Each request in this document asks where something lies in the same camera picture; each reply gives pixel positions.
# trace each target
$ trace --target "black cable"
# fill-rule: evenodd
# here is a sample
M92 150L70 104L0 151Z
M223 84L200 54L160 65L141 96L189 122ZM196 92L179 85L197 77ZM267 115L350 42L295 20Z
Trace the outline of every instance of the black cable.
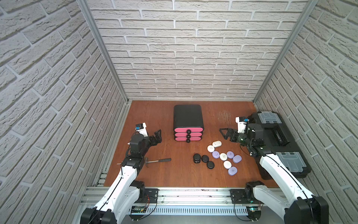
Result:
M121 165L121 174L122 174L122 176L123 176L122 164L120 164L120 165ZM108 197L108 199L111 198L111 196L112 196L114 190L115 190L116 187L118 186L119 182L121 182L121 180L122 180L122 177L121 177L120 180L118 181L117 185L116 185L115 188L113 189L113 191L112 191L112 193L110 194L110 196ZM107 199L106 202L102 205L102 207L100 207L100 209L98 210L98 212L93 216L93 218L91 218L91 220L90 220L87 224L90 224L90 223L92 222L92 220L98 215L98 213L101 211L101 209L103 208L103 206L108 203L108 199Z
M251 155L247 154L247 153L242 149L241 145L240 145L240 149L241 149L246 155L251 156Z
M153 211L152 211L151 213L149 213L148 215L146 215L146 216L144 216L144 217L142 217L142 218L140 218L140 219L137 219L137 221L148 217L148 216L149 216L150 214L152 214L152 213L154 212L154 210L156 209L156 206L158 205L158 199L156 199L156 198L153 197L153 196L149 196L149 197L152 197L152 198L154 198L154 199L156 200L155 208L153 209Z
M291 174L289 172L287 172L287 170L285 170L278 162L276 162L276 160L274 160L273 158L271 158L270 156L266 155L267 157L269 157L270 159L272 159L275 163L277 163L277 165L279 167L281 167L291 178L292 180L297 184L297 186L302 190L302 193L305 195L306 199L308 200L308 205L311 209L311 215L312 215L312 219L314 220L314 217L313 217L313 211L312 211L312 207L311 207L311 202L309 201L305 191L300 187L300 185L296 182L296 180L291 176Z
M234 213L235 213L235 215L236 215L236 218L238 218L238 219L240 219L238 216L237 216L237 214L236 214L236 210L235 210L235 205L236 205L236 203L237 203L237 201L238 201L239 199L237 199L236 201L235 201L235 203L234 203Z

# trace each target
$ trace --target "pink drawer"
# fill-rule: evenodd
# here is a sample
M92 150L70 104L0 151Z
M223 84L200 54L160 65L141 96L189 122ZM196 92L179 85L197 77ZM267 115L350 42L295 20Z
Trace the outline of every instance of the pink drawer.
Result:
M192 132L190 133L191 137L199 137L202 136L203 134L201 132ZM187 133L175 133L175 137L187 137Z
M189 139L190 139L190 141L199 141L201 139L201 137L191 137ZM176 141L186 141L187 138L186 137L176 137L175 140Z
M202 132L203 128L175 128L175 132L186 132L187 130L191 130L191 132Z

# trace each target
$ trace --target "white brick wall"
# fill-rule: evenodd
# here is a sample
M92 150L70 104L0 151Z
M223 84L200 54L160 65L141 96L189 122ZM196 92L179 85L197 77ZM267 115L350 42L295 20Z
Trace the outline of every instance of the white brick wall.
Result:
M88 3L129 98L252 100L306 1Z
M76 1L0 1L1 223L70 223L123 103Z
M282 115L312 167L304 183L329 203L330 223L358 222L357 6L320 0L256 103Z

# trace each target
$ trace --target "white round object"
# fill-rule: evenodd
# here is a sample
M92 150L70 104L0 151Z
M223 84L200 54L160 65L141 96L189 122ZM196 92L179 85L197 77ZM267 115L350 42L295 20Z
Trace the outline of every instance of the white round object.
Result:
M209 146L208 146L208 151L209 151L209 152L214 152L214 151L215 151L215 147L212 146L212 145L209 145Z
M226 155L225 153L221 153L221 154L220 154L220 159L221 159L222 161L227 160L227 155Z
M226 169L230 169L230 168L231 168L231 163L230 163L230 161L225 161L225 162L224 162L224 167L225 167Z
M216 147L219 147L221 146L221 142L220 141L216 141L216 142L213 142L213 146L216 148Z

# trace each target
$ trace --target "hammer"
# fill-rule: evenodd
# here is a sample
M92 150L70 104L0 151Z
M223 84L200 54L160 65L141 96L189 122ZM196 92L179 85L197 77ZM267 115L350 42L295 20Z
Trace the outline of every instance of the hammer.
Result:
M148 161L148 157L145 157L144 160L145 160L145 166L148 167L148 163L154 163L154 162L169 162L169 161L171 161L171 158Z

